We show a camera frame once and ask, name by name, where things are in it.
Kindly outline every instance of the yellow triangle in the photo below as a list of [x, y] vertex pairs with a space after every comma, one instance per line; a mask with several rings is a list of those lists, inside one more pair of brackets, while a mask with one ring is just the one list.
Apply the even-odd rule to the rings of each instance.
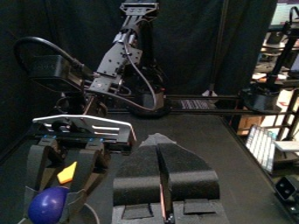
[[72, 181], [76, 165], [77, 162], [73, 162], [72, 165], [64, 168], [62, 171], [57, 174], [57, 178], [61, 185]]

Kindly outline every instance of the electronic equipment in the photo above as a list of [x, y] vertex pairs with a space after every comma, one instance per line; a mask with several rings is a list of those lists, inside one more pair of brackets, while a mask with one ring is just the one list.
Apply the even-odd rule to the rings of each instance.
[[283, 83], [276, 81], [277, 74], [285, 62], [287, 55], [292, 51], [295, 42], [299, 39], [299, 25], [293, 23], [293, 19], [299, 16], [299, 10], [292, 7], [289, 10], [289, 20], [284, 22], [281, 33], [288, 40], [284, 45], [284, 50], [277, 57], [273, 70], [267, 73], [265, 82], [253, 82], [248, 88], [241, 90], [241, 97], [247, 108], [267, 114], [275, 114], [280, 111], [276, 106], [277, 96], [280, 94]]

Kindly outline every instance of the table surface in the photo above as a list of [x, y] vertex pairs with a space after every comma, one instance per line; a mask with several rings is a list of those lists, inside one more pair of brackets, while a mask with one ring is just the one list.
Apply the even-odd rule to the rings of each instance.
[[[293, 223], [265, 173], [220, 117], [167, 115], [141, 119], [121, 114], [106, 118], [132, 124], [137, 139], [133, 149], [148, 135], [160, 133], [204, 159], [219, 176], [220, 202], [231, 224]], [[0, 167], [0, 200], [5, 201], [0, 203], [0, 223], [16, 223], [22, 217], [26, 144]], [[125, 158], [112, 155], [106, 178], [88, 196], [101, 224], [110, 223], [113, 177]]]

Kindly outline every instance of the black curtain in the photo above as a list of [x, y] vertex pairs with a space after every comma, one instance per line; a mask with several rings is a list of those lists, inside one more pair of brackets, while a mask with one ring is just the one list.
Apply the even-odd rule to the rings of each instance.
[[[123, 0], [41, 0], [0, 3], [0, 154], [57, 94], [32, 84], [16, 65], [13, 43], [36, 36], [52, 41], [92, 70], [123, 24]], [[223, 0], [161, 0], [153, 21], [153, 52], [168, 76], [168, 94], [201, 95], [211, 82]], [[276, 0], [229, 0], [215, 91], [233, 95], [248, 84]], [[45, 53], [30, 47], [22, 53]]]

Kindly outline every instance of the purple ball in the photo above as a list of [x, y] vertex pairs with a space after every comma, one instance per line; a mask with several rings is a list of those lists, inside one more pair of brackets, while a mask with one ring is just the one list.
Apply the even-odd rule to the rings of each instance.
[[34, 196], [28, 209], [28, 216], [33, 224], [58, 222], [68, 192], [66, 187], [54, 186]]

